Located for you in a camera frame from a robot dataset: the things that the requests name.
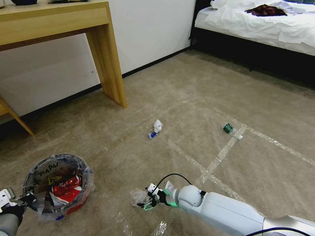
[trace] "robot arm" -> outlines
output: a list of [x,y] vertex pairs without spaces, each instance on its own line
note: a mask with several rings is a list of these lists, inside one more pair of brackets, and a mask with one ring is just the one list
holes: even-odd
[[304,235],[315,236],[314,222],[294,216],[267,219],[246,203],[218,193],[201,191],[194,185],[188,185],[178,190],[169,181],[164,184],[162,189],[150,184],[148,195],[150,201],[143,205],[139,204],[146,211],[151,210],[158,203],[179,207],[232,236],[303,235],[299,231]]
[[32,192],[15,198],[11,188],[0,191],[0,236],[16,235],[25,207],[33,201],[35,201],[35,196]]

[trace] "white bedsheet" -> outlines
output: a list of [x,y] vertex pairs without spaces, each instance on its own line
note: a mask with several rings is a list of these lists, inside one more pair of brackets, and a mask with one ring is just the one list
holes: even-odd
[[[217,10],[205,8],[195,27],[315,56],[315,6],[281,0],[215,0]],[[257,17],[245,10],[262,4],[287,7],[288,16]]]

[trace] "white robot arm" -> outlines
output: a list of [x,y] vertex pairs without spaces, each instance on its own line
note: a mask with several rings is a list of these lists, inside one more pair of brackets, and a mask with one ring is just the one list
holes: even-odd
[[295,216],[268,219],[244,202],[194,185],[178,190],[169,181],[162,189],[150,184],[148,195],[149,202],[138,204],[146,211],[158,203],[179,207],[232,236],[315,236],[314,222]]

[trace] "crumpled plastic bag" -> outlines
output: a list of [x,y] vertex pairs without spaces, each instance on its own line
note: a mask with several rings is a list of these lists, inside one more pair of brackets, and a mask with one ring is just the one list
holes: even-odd
[[150,197],[147,195],[148,192],[142,191],[138,188],[130,191],[130,202],[133,207],[137,207],[138,203],[146,203]]

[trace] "black bed frame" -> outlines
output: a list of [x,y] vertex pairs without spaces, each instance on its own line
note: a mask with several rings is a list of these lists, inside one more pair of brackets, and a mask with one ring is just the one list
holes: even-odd
[[[190,49],[206,50],[217,57],[246,65],[250,71],[257,69],[276,73],[280,77],[315,87],[315,56],[196,28],[198,12],[209,6],[210,0],[196,0]],[[194,39],[198,40],[197,44],[193,44]]]

